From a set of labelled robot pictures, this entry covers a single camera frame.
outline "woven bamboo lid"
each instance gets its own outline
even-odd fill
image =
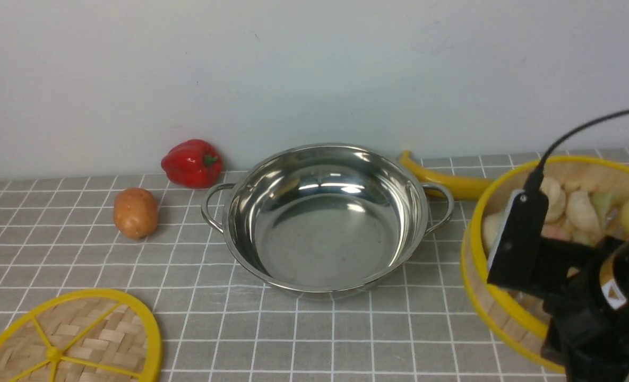
[[[154,316],[117,290],[62,295],[0,336],[0,382],[154,382],[160,367]]]

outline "white wall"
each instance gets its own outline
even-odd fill
[[[538,150],[621,107],[629,0],[0,0],[0,177],[160,171],[191,137],[240,168]]]

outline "stainless steel pot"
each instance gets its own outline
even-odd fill
[[[431,227],[424,188],[448,201]],[[231,194],[220,223],[208,201],[222,189]],[[450,219],[453,196],[372,150],[333,143],[273,155],[239,183],[210,188],[201,211],[239,264],[269,285],[337,299],[372,287],[409,259],[424,235]]]

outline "pepper stem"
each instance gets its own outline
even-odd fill
[[[211,164],[218,161],[218,157],[213,157],[212,155],[204,155],[203,156],[203,164],[208,167]]]

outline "garlic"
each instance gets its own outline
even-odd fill
[[[569,219],[567,219],[566,215],[559,220],[559,223],[555,223],[554,225],[556,227],[562,228],[567,233],[569,233],[569,235],[571,235],[576,230],[576,228],[571,225],[571,222],[569,222]]]
[[[590,203],[595,208],[595,213],[598,215],[600,227],[603,231],[606,230],[609,213],[618,205],[618,201],[621,198],[622,196],[617,193],[593,193],[590,196]]]
[[[562,186],[557,179],[544,177],[540,184],[540,191],[548,197],[548,212],[545,214],[545,222],[552,223],[564,213],[567,196],[562,191]]]
[[[589,234],[601,234],[600,219],[595,207],[590,203],[588,191],[579,189],[569,194],[566,202],[566,215],[569,223]]]
[[[498,237],[498,231],[503,224],[503,211],[493,213],[482,221],[482,244],[484,244],[484,252],[489,254],[491,248]]]
[[[543,225],[543,229],[540,232],[540,236],[547,237],[548,239],[556,239],[556,240],[571,240],[571,235],[566,230],[563,230],[560,227],[555,227],[551,224]]]
[[[598,235],[594,233],[588,233],[583,231],[574,231],[572,234],[572,241],[578,242],[579,244],[589,245],[594,247],[595,244],[600,242]]]
[[[581,181],[568,180],[564,182],[564,191],[568,194],[573,193],[581,188]]]

